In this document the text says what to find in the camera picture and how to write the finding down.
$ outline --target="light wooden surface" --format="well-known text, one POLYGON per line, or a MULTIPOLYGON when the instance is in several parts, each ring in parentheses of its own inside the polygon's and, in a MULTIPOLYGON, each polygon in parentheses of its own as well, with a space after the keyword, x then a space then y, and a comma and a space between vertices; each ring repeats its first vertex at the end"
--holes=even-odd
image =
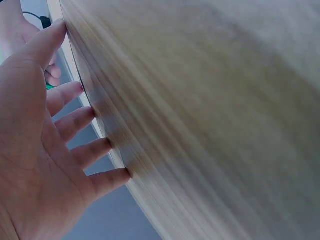
POLYGON ((61 6, 113 163, 163 239, 320 239, 320 3, 61 6))
MULTIPOLYGON (((60 0, 47 0, 48 12, 52 22, 63 19, 62 9, 60 0)), ((58 51, 60 59, 63 62, 65 70, 68 74, 68 77, 71 81, 81 82, 75 58, 71 49, 70 41, 68 35, 65 37, 60 50, 58 51)), ((89 107, 90 103, 86 94, 82 94, 80 97, 80 102, 84 107, 89 107)), ((103 138, 103 133, 99 128, 98 122, 96 119, 92 121, 92 127, 99 138, 103 138)))

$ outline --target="green object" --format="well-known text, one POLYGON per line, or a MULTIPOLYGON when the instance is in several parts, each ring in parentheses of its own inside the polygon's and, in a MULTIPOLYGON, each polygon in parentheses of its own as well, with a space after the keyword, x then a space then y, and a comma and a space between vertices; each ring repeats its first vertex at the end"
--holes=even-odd
POLYGON ((46 89, 47 90, 50 90, 50 89, 53 89, 54 86, 50 85, 49 83, 46 83, 46 89))

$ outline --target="fingernail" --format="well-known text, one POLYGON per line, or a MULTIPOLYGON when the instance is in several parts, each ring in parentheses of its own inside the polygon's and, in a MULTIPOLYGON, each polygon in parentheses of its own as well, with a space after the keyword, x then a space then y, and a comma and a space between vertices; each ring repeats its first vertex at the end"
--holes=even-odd
POLYGON ((59 18, 58 20, 54 21, 52 25, 58 25, 62 23, 64 20, 62 18, 59 18))

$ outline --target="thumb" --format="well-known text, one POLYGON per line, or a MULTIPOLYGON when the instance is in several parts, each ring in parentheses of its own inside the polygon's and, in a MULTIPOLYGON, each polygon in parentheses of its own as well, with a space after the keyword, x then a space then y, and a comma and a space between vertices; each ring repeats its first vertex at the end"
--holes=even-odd
POLYGON ((53 23, 32 38, 20 54, 28 56, 36 65, 45 71, 54 56, 65 40, 67 27, 62 19, 53 23))

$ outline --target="hand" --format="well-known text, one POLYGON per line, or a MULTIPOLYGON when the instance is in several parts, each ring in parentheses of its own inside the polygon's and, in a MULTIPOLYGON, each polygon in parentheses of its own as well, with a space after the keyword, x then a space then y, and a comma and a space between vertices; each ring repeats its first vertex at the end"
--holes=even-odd
MULTIPOLYGON (((19 21, 9 32, 7 32, 6 38, 0 41, 1 49, 6 58, 20 50, 27 42, 29 42, 40 30, 29 23, 26 19, 19 21)), ((57 59, 56 55, 53 55, 49 66, 47 67, 44 76, 46 81, 52 86, 58 86, 60 84, 61 70, 55 65, 57 59)))
POLYGON ((52 121, 83 92, 78 82, 46 91, 44 70, 65 34, 60 21, 0 67, 0 239, 59 239, 92 202, 130 179, 125 168, 84 173, 111 149, 106 138, 66 147, 94 119, 90 107, 52 121))

